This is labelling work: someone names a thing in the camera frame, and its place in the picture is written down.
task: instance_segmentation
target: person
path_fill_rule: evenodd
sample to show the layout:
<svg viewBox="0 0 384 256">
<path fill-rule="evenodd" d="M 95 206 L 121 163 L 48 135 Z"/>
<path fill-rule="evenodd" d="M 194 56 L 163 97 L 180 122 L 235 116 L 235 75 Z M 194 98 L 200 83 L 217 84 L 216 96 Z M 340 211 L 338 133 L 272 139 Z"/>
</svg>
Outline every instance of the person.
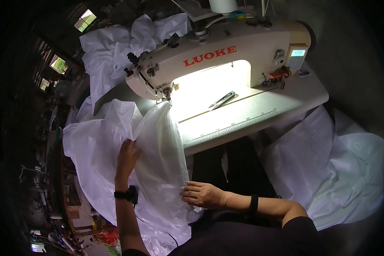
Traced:
<svg viewBox="0 0 384 256">
<path fill-rule="evenodd" d="M 139 150 L 133 153 L 133 149 L 130 140 L 121 147 L 116 191 L 128 190 L 128 176 L 141 154 Z M 226 176 L 221 167 L 225 151 Z M 193 159 L 193 181 L 180 196 L 188 204 L 207 210 L 190 224 L 191 238 L 170 256 L 326 255 L 305 209 L 276 196 L 249 138 L 197 153 Z M 115 204 L 122 255 L 148 256 L 132 203 L 117 199 Z"/>
</svg>

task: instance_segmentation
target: person's right hand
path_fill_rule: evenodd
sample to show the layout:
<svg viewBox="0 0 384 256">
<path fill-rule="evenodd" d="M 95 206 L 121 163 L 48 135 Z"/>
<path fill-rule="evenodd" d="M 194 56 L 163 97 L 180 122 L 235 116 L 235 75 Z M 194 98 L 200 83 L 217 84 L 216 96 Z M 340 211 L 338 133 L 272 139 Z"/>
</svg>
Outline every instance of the person's right hand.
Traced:
<svg viewBox="0 0 384 256">
<path fill-rule="evenodd" d="M 179 195 L 182 201 L 207 209 L 222 209 L 226 206 L 226 192 L 209 183 L 188 182 Z"/>
</svg>

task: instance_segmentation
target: white sewing machine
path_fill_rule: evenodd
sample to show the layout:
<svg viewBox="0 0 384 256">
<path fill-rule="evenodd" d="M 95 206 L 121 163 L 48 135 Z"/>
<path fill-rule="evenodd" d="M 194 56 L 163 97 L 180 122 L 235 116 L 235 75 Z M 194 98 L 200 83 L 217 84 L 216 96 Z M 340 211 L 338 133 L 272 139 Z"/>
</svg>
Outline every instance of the white sewing machine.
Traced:
<svg viewBox="0 0 384 256">
<path fill-rule="evenodd" d="M 328 100 L 310 68 L 305 68 L 310 76 L 297 74 L 311 44 L 302 23 L 260 25 L 252 18 L 213 24 L 176 39 L 139 58 L 133 56 L 126 82 L 143 98 L 172 101 L 186 155 Z M 211 104 L 231 91 L 233 97 L 210 111 Z"/>
</svg>

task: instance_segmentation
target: wrist-mounted device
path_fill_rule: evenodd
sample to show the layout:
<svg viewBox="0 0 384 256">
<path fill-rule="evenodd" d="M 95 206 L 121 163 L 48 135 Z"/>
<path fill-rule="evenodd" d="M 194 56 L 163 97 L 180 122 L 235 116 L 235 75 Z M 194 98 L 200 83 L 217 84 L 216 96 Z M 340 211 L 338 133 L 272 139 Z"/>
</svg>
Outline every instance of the wrist-mounted device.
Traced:
<svg viewBox="0 0 384 256">
<path fill-rule="evenodd" d="M 116 199 L 125 199 L 128 202 L 132 202 L 133 205 L 138 203 L 138 191 L 134 185 L 130 185 L 127 192 L 114 192 L 114 197 Z"/>
</svg>

